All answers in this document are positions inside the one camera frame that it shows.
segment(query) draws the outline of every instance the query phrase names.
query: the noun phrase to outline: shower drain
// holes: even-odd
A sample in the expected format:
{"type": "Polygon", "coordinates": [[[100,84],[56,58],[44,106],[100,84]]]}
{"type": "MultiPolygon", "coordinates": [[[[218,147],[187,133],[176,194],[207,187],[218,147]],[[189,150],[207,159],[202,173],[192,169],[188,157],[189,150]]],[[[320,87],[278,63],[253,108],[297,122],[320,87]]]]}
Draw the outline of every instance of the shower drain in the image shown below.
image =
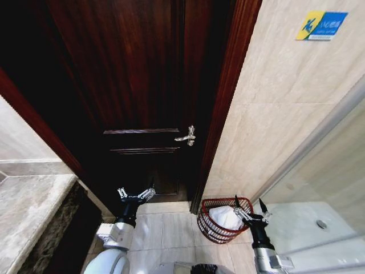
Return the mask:
{"type": "Polygon", "coordinates": [[[322,220],[315,221],[316,225],[321,229],[327,229],[327,224],[322,220]]]}

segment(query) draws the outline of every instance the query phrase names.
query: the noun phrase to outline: sticker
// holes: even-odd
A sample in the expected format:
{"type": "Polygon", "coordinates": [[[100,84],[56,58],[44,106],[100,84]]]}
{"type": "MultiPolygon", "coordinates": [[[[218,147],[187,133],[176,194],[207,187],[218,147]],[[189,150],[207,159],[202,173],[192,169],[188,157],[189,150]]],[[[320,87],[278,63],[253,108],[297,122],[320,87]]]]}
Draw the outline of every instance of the sticker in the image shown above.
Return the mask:
{"type": "Polygon", "coordinates": [[[348,13],[311,11],[297,35],[297,40],[329,41],[335,36],[348,13]]]}

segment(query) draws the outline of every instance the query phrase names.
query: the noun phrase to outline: dark wooden door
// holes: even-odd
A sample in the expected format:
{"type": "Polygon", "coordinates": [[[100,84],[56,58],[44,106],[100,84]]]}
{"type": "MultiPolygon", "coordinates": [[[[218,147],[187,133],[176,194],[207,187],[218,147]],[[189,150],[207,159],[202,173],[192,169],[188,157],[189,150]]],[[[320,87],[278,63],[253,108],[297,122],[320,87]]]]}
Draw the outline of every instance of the dark wooden door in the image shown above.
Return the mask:
{"type": "Polygon", "coordinates": [[[10,2],[7,86],[62,141],[75,173],[115,214],[118,187],[137,193],[152,179],[154,201],[191,200],[235,1],[10,2]],[[190,125],[194,145],[175,141],[190,125]]]}

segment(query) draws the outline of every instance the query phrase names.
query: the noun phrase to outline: bathroom floor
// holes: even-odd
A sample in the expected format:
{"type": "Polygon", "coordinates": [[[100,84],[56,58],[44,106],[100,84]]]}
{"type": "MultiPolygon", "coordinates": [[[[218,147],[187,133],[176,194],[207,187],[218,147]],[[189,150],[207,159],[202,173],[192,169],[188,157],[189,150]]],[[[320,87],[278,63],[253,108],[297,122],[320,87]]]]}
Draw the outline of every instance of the bathroom floor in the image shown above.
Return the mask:
{"type": "MultiPolygon", "coordinates": [[[[256,273],[250,232],[229,244],[212,243],[200,232],[188,202],[145,204],[139,208],[136,222],[128,252],[131,274],[148,274],[161,263],[173,261],[215,263],[237,274],[256,273]]],[[[95,238],[83,270],[102,250],[102,241],[95,238]]]]}

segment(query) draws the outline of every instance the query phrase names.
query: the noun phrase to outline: marble wall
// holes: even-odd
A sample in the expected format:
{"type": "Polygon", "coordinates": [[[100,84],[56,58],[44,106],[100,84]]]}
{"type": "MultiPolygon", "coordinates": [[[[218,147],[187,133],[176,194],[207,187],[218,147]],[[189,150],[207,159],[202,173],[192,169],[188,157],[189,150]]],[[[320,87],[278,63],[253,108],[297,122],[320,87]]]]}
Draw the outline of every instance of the marble wall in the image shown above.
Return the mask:
{"type": "Polygon", "coordinates": [[[59,159],[0,96],[0,161],[44,158],[59,159]]]}
{"type": "Polygon", "coordinates": [[[264,0],[204,197],[252,197],[365,72],[365,2],[264,0]],[[296,41],[311,10],[346,11],[330,42],[296,41]]]}

